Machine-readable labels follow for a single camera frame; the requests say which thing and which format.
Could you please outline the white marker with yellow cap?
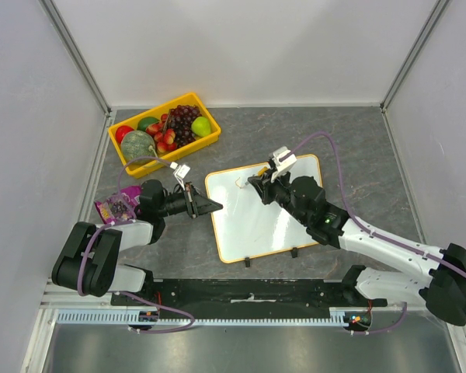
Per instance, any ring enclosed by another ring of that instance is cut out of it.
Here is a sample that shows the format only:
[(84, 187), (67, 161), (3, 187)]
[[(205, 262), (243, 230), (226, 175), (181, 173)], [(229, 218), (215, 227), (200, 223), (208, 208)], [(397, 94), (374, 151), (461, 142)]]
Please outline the white marker with yellow cap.
[(248, 176), (247, 179), (245, 180), (245, 182), (242, 184), (244, 187), (248, 186), (249, 185), (249, 179), (252, 178), (252, 177), (261, 177), (263, 176), (263, 174), (268, 171), (269, 168), (267, 166), (264, 166), (262, 167), (261, 169), (259, 169), (254, 175), (252, 176)]

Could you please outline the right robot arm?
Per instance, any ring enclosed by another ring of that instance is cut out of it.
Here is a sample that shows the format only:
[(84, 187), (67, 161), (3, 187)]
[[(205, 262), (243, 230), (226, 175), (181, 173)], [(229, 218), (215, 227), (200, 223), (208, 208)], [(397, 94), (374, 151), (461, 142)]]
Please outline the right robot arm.
[(319, 180), (300, 173), (272, 179), (258, 165), (215, 172), (207, 196), (217, 251), (235, 263), (318, 243), (374, 258), (391, 272), (354, 266), (340, 286), (347, 305), (365, 299), (424, 306), (455, 326), (466, 325), (466, 249), (427, 246), (385, 232), (327, 201)]

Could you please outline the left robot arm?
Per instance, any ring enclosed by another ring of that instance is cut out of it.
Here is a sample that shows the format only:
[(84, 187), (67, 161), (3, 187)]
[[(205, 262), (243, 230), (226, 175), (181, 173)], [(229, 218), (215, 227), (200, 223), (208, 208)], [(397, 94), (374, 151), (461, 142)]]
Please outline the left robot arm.
[(127, 291), (137, 305), (148, 305), (155, 287), (146, 273), (118, 264), (121, 251), (156, 243), (165, 230), (165, 219), (177, 214), (190, 218), (223, 208), (202, 195), (192, 183), (168, 192), (158, 180), (142, 184), (136, 218), (105, 225), (77, 222), (54, 264), (51, 280), (57, 286), (77, 291), (81, 296), (102, 297), (110, 291)]

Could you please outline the whiteboard with yellow frame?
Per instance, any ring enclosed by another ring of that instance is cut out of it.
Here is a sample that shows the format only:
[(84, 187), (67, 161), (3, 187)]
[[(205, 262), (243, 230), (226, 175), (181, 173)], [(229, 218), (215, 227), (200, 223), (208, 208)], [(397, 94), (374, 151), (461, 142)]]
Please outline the whiteboard with yellow frame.
[(283, 208), (262, 203), (247, 179), (266, 162), (210, 173), (207, 196), (223, 206), (212, 215), (217, 252), (223, 263), (241, 262), (316, 243)]

